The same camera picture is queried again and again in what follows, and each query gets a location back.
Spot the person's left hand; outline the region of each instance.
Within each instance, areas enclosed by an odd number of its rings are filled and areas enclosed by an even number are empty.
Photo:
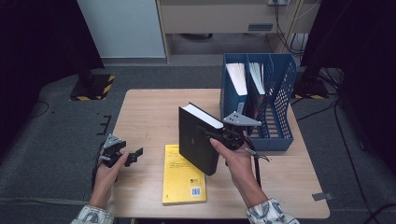
[[[101,164],[99,159],[99,167],[96,172],[95,184],[93,187],[93,193],[89,202],[90,206],[102,208],[106,210],[108,199],[111,196],[111,188],[117,179],[120,168],[128,159],[128,152],[124,153],[119,160],[108,168],[104,164]]]

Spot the yellow black hazard tape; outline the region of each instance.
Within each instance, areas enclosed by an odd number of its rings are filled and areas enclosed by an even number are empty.
[[[111,89],[111,85],[113,84],[114,75],[109,76],[108,81],[106,82],[105,88],[103,89],[103,93],[95,96],[70,96],[71,101],[90,101],[90,100],[103,100],[107,97],[108,92]]]
[[[320,99],[328,99],[329,95],[327,94],[323,94],[323,95],[314,95],[314,94],[294,94],[294,99],[301,99],[301,98],[305,98],[305,99],[316,99],[316,100],[320,100]]]

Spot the black curtain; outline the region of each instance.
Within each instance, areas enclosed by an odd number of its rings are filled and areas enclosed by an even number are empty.
[[[76,64],[104,68],[76,0],[0,1],[0,158],[40,90]]]
[[[338,92],[362,146],[396,174],[396,1],[323,0],[306,44],[302,79],[343,69]]]

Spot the black book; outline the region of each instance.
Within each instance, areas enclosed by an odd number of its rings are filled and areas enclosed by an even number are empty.
[[[178,108],[179,153],[206,175],[216,172],[219,153],[205,132],[222,133],[223,124],[198,106]]]

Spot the patterned sleeve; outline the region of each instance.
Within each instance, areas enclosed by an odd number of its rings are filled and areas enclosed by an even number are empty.
[[[97,207],[85,205],[79,212],[77,218],[70,224],[112,224],[113,220],[114,217],[109,212]]]
[[[277,199],[271,199],[257,204],[247,210],[250,224],[299,224],[300,222],[289,214],[283,213]]]

